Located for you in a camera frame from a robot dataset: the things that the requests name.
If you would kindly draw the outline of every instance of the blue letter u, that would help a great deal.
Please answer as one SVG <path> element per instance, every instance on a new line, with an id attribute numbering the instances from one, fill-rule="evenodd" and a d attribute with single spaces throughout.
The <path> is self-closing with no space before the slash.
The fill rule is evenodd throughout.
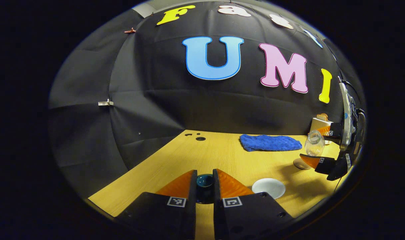
<path id="1" fill-rule="evenodd" d="M 190 74 L 205 80 L 222 80 L 237 74 L 241 66 L 240 45 L 242 38 L 221 37 L 220 41 L 227 45 L 227 63 L 222 67 L 213 67 L 207 63 L 207 44 L 212 42 L 209 37 L 195 37 L 183 40 L 186 46 L 186 67 Z"/>

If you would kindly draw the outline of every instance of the wooden table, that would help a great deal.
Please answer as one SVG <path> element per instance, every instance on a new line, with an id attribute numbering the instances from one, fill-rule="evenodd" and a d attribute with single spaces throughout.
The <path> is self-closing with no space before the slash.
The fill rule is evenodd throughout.
<path id="1" fill-rule="evenodd" d="M 89 199 L 116 217 L 142 192 L 155 193 L 189 170 L 198 170 L 200 175 L 212 173 L 215 168 L 248 187 L 258 179 L 278 179 L 286 191 L 276 201 L 292 217 L 333 193 L 338 180 L 328 181 L 327 175 L 316 173 L 314 169 L 300 170 L 293 165 L 300 153 L 305 154 L 306 135 L 290 135 L 300 141 L 303 148 L 284 152 L 247 152 L 241 146 L 240 135 L 185 130 Z M 196 137 L 206 140 L 198 141 Z M 323 156 L 336 158 L 338 153 L 339 146 L 331 143 L 325 146 Z M 196 239 L 214 239 L 213 204 L 196 204 Z"/>

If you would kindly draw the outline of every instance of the yellow letter f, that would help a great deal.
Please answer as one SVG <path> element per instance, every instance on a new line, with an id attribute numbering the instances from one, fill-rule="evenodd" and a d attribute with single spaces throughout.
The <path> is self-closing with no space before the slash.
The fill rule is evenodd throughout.
<path id="1" fill-rule="evenodd" d="M 178 17 L 176 15 L 184 15 L 185 13 L 187 13 L 188 9 L 193 9 L 193 8 L 195 8 L 194 5 L 189 5 L 189 6 L 184 6 L 184 7 L 177 8 L 177 9 L 171 9 L 164 13 L 165 14 L 164 18 L 161 21 L 159 21 L 157 23 L 157 25 L 161 25 L 163 23 L 168 23 L 168 22 L 177 20 Z"/>

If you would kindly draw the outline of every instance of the white box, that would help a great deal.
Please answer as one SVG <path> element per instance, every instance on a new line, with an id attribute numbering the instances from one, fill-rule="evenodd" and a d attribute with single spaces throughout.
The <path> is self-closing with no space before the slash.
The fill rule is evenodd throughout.
<path id="1" fill-rule="evenodd" d="M 327 126 L 330 126 L 330 124 L 332 124 L 331 121 L 323 121 L 323 120 L 320 120 L 320 119 L 314 117 L 312 119 L 311 129 L 309 131 L 317 130 L 317 129 L 320 129 L 320 128 L 323 128 L 323 127 L 327 127 Z M 330 143 L 332 143 L 332 141 L 325 140 L 326 145 L 328 145 Z"/>

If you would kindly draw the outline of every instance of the teal cup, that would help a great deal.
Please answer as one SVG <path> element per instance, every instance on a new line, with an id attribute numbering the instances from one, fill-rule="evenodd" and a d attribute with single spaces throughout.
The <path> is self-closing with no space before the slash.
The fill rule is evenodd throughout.
<path id="1" fill-rule="evenodd" d="M 201 204 L 214 203 L 213 174 L 201 174 L 196 177 L 196 202 Z"/>

